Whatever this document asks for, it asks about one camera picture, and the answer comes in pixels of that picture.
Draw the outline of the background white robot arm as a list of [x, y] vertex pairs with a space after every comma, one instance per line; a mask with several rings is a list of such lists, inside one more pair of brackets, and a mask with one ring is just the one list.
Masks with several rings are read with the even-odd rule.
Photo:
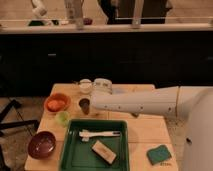
[[32, 12], [38, 18], [44, 20], [46, 18], [47, 9], [42, 0], [31, 0]]

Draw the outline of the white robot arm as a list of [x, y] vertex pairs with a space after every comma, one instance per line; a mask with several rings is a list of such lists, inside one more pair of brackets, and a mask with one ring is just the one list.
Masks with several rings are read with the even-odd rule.
[[213, 171], [213, 87], [167, 87], [114, 94], [94, 90], [91, 104], [102, 110], [186, 119], [182, 171]]

